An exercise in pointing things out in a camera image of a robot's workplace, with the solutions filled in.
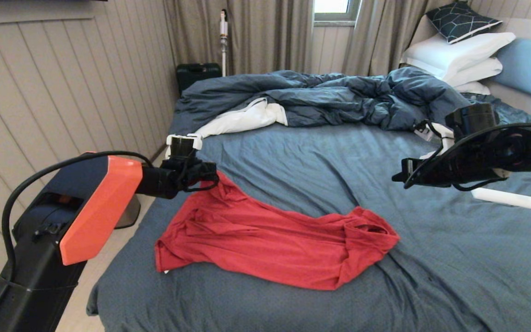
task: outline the red t-shirt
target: red t-shirt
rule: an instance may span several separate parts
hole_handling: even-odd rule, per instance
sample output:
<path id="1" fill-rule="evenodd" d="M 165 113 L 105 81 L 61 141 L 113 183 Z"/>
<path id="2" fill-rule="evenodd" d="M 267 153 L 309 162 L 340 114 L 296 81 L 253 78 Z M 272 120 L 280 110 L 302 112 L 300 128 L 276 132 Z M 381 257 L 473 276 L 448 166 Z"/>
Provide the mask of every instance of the red t-shirt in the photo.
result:
<path id="1" fill-rule="evenodd" d="M 188 197 L 156 242 L 158 271 L 212 262 L 281 284 L 335 290 L 399 240 L 370 210 L 312 218 L 260 202 L 219 176 L 217 187 Z"/>

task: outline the bed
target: bed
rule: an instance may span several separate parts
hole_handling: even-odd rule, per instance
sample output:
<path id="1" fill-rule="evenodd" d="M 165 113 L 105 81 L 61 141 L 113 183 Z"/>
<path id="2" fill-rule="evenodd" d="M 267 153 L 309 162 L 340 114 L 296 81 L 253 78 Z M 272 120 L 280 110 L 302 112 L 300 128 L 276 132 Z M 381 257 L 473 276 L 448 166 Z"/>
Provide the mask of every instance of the bed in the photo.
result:
<path id="1" fill-rule="evenodd" d="M 223 109 L 263 96 L 247 87 L 238 89 L 241 96 L 219 90 L 234 79 L 199 82 L 184 92 L 171 132 L 197 130 Z M 346 84 L 342 76 L 304 79 Z M 260 91 L 272 88 L 257 85 Z M 315 101 L 305 105 L 306 99 L 296 101 L 284 92 L 292 88 L 291 83 L 275 89 L 287 113 L 301 108 L 311 117 L 318 114 Z M 488 102 L 504 122 L 531 122 L 531 115 L 495 97 L 443 89 L 452 105 Z M 211 97 L 218 100 L 214 107 L 201 107 Z M 384 114 L 350 123 L 347 112 L 333 118 L 339 119 L 335 125 L 272 124 L 211 136 L 198 155 L 216 162 L 249 196 L 282 210 L 318 217 L 362 206 L 386 219 L 399 243 L 353 281 L 333 291 L 306 290 L 211 263 L 158 273 L 153 246 L 189 195 L 180 193 L 173 200 L 155 200 L 94 287 L 88 314 L 99 315 L 112 332 L 531 331 L 531 210 L 475 200 L 454 189 L 404 190 L 392 182 L 402 158 L 436 146 L 403 130 L 411 118 L 403 120 L 395 112 L 400 109 L 390 109 L 388 120 Z M 425 107 L 425 114 L 413 119 L 423 115 L 440 122 L 444 113 Z M 531 172 L 489 188 L 531 196 Z"/>

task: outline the curtain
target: curtain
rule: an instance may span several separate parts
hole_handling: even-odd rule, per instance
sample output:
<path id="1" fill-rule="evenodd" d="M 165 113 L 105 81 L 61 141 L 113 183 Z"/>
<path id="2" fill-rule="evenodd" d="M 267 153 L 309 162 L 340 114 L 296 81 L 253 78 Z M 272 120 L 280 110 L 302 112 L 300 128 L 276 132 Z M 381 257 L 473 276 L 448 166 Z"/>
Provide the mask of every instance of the curtain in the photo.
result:
<path id="1" fill-rule="evenodd" d="M 343 63 L 348 75 L 386 75 L 399 67 L 421 17 L 452 0 L 362 0 Z"/>
<path id="2" fill-rule="evenodd" d="M 165 9 L 177 64 L 221 63 L 227 9 L 227 74 L 310 71 L 313 0 L 165 0 Z"/>

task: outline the dark pillow with geometric pattern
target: dark pillow with geometric pattern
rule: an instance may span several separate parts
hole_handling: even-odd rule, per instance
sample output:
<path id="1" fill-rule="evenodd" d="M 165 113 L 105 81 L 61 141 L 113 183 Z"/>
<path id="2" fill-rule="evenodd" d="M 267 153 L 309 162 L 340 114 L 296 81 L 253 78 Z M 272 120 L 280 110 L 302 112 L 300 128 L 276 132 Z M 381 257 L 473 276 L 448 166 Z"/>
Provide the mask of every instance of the dark pillow with geometric pattern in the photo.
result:
<path id="1" fill-rule="evenodd" d="M 495 25 L 497 19 L 478 15 L 465 2 L 455 2 L 425 13 L 448 44 L 460 42 L 478 34 L 484 34 Z"/>

